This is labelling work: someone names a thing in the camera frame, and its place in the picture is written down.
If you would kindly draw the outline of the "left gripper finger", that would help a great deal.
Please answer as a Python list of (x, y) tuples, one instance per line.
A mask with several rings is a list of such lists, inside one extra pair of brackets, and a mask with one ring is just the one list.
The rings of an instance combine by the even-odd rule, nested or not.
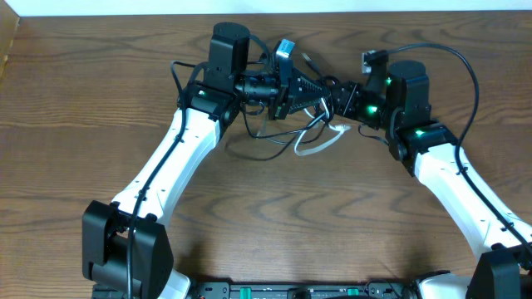
[(330, 101), (329, 96), (310, 95), (310, 96), (294, 96), (290, 100), (290, 107), (288, 113), (294, 114), (310, 106), (315, 106), (322, 103), (322, 100), (327, 104)]
[(320, 81), (311, 79), (298, 68), (293, 68), (293, 96), (296, 98), (304, 96), (327, 98), (330, 96), (330, 90)]

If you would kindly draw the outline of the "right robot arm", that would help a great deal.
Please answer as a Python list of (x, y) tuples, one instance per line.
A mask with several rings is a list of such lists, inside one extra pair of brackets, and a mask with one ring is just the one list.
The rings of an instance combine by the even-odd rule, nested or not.
[(459, 140), (431, 118), (430, 81), (418, 61), (374, 66), (364, 85), (331, 86), (337, 115), (385, 130), (392, 157), (425, 185), (456, 223), (477, 265), (471, 277), (428, 273), (405, 298), (529, 298), (531, 226), (479, 176)]

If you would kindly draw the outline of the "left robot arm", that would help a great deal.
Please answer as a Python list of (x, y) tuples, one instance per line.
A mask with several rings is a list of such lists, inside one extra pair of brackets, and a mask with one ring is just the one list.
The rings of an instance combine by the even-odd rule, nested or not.
[(250, 30), (214, 26), (207, 61), (178, 88), (178, 108), (165, 137), (111, 203), (91, 202), (82, 216), (82, 274), (125, 298), (184, 298), (190, 279), (174, 268), (166, 232), (193, 173), (242, 109), (255, 105), (278, 120), (330, 95), (323, 81), (297, 69), (283, 40), (249, 61)]

